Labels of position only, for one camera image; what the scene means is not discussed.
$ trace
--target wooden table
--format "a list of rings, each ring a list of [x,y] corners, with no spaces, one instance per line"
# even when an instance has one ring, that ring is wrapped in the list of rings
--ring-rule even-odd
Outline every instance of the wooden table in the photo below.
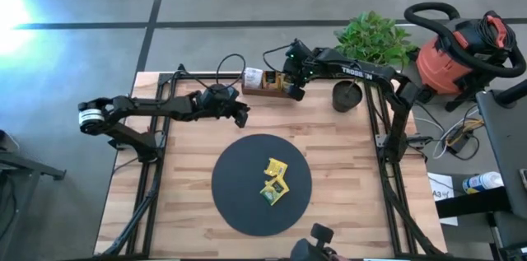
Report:
[[[133,96],[153,98],[158,76],[158,72],[140,72]],[[245,128],[237,128],[233,119],[171,122],[151,257],[288,257],[300,238],[310,237],[315,222],[334,229],[331,247],[343,256],[393,257],[366,101],[346,114],[336,112],[331,106],[334,83],[317,80],[308,84],[301,102],[240,96],[240,101],[251,107]],[[177,95],[201,89],[192,80],[180,80],[176,88]],[[150,118],[130,117],[126,123],[144,132]],[[233,230],[212,200],[211,175],[217,158],[237,139],[255,133],[274,134],[293,143],[307,159],[313,178],[310,204],[303,217],[290,229],[270,237],[247,236]],[[413,117],[408,121],[407,133],[415,133]],[[122,151],[116,166],[134,157],[133,150]],[[113,176],[96,252],[108,248],[128,222],[140,168],[139,163],[132,163]],[[432,243],[445,251],[423,159],[409,152],[401,169],[413,217]],[[401,241],[405,242],[400,218],[398,226]],[[138,249],[142,232],[139,235]]]

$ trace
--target gray floor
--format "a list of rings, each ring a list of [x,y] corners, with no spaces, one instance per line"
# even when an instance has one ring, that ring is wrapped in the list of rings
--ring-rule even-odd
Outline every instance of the gray floor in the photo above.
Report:
[[[19,16],[24,17],[23,22],[44,23],[147,21],[154,0],[22,1],[27,13]],[[490,9],[504,17],[527,16],[527,0],[163,0],[159,21],[348,19],[369,10],[402,18],[405,7],[424,1],[450,2],[466,17],[480,17]],[[264,50],[296,37],[311,47],[333,46],[335,29],[156,30],[146,70],[173,71],[184,63],[190,71],[211,71],[223,56],[233,52],[243,54],[249,66],[263,68]],[[513,29],[520,49],[527,53],[527,26],[515,25]],[[415,26],[408,26],[408,31],[415,44],[433,36]],[[24,223],[26,237],[13,248],[19,260],[72,259],[93,252],[115,152],[105,137],[79,132],[77,103],[129,92],[144,34],[145,30],[17,30],[0,34],[2,42],[25,40],[17,50],[0,53],[0,128],[12,134],[28,156],[68,169],[62,182],[42,179]],[[279,67],[283,57],[275,54],[270,61]],[[229,62],[224,69],[238,70],[239,63]],[[415,75],[412,68],[406,72]],[[517,81],[496,80],[492,87],[507,87]],[[440,105],[428,107],[450,126],[468,105],[452,114]],[[428,118],[419,108],[414,111],[416,116]],[[418,128],[424,134],[439,134],[428,124],[418,124]],[[430,159],[429,171],[473,174],[495,170],[484,130],[478,136],[482,146],[473,160],[458,161],[445,155],[440,160]],[[488,230],[479,220],[464,218],[460,227],[445,227],[451,253],[490,258],[487,246],[481,243],[487,240]]]

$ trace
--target potted plant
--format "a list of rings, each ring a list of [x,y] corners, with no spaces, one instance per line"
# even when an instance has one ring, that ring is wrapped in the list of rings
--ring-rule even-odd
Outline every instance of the potted plant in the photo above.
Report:
[[[405,39],[410,34],[395,26],[395,20],[373,11],[352,18],[345,29],[334,34],[339,42],[335,49],[342,55],[379,65],[404,68],[410,60],[407,53],[416,48]]]

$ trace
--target red vacuum canister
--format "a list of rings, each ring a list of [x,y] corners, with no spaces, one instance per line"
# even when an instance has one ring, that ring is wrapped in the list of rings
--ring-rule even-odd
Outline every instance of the red vacuum canister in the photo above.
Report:
[[[443,25],[415,14],[426,10],[444,12],[449,20]],[[495,77],[518,77],[525,72],[514,31],[494,11],[470,20],[460,18],[449,4],[423,2],[406,9],[404,18],[437,34],[412,58],[422,79],[419,100],[423,103],[437,94],[457,95],[446,104],[450,112],[473,100]],[[503,66],[507,59],[511,68]]]

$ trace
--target black hose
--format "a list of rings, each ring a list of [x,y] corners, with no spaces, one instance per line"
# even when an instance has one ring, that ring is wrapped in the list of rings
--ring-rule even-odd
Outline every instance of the black hose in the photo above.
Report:
[[[451,16],[454,18],[456,18],[456,16],[459,17],[457,10],[451,5],[443,2],[422,2],[406,9],[404,11],[404,18],[417,26],[422,26],[437,33],[441,38],[447,40],[450,43],[449,51],[461,61],[462,64],[466,64],[470,68],[480,72],[490,73],[495,77],[518,77],[525,72],[525,60],[518,49],[518,46],[515,46],[509,54],[512,68],[505,68],[486,63],[466,52],[454,37],[454,34],[441,23],[415,15],[415,12],[425,10],[444,12],[449,18]]]

